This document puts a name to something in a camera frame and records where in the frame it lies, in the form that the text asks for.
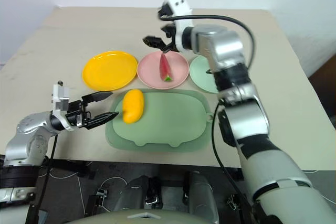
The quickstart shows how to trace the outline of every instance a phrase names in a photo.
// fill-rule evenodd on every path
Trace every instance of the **floor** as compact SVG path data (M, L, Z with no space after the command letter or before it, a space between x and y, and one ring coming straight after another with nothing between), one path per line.
M80 178L81 191L85 204L89 195L95 194L101 183L109 177L120 176L129 182L141 175L147 175L149 177L159 176L164 180L182 181L186 171L197 170L206 176L213 187L220 222L239 223L238 213L232 211L226 205L227 196L234 193L234 191L226 177L217 167L106 162L93 162L89 167L91 171L96 172L95 178ZM58 169L54 169L51 173L55 177L65 177L72 174L71 172ZM308 173L307 176L311 179L315 188L320 190L324 196L333 201L336 200L334 171L318 171ZM41 190L43 182L44 177L38 179L38 191ZM244 190L244 182L239 182L239 186ZM124 182L120 179L112 179L104 184L104 188L108 190L108 198L104 202L106 208L114 208L118 199L118 194L123 187ZM163 187L163 209L187 211L187 207L182 203L182 193L183 191L180 187ZM329 204L336 212L336 206L332 203ZM55 179L51 177L48 182L41 209L48 212L46 223L67 223L83 217L83 207L77 175L65 179Z

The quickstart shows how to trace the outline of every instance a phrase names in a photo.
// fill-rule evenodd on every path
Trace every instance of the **yellow plate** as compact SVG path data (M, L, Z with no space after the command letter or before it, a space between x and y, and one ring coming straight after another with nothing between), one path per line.
M123 51L103 52L85 65L82 79L95 90L115 90L130 83L137 74L138 62Z

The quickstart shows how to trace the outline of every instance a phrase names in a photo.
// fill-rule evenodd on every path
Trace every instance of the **green plate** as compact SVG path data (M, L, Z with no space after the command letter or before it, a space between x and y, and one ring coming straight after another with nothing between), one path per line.
M121 112L126 92L116 98L111 111ZM213 114L202 94L192 90L142 92L145 105L139 121L125 124L120 113L106 124L111 146L132 151L192 152L209 143Z
M218 93L214 75L206 73L209 68L208 60L202 55L197 56L190 64L190 77L201 89L210 93Z

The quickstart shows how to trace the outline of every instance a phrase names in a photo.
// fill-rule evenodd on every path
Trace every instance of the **green cutting board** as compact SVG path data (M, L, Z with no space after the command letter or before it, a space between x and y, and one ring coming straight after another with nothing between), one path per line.
M125 124L122 99L126 92L116 98L111 108L120 114L106 124L111 146L132 151L192 152L209 143L212 113L201 93L143 89L142 117L136 123Z

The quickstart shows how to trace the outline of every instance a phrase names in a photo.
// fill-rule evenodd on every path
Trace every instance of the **mango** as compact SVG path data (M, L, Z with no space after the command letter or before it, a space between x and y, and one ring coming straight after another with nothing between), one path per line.
M122 100L122 120L124 123L137 122L143 113L143 93L139 89L128 91Z

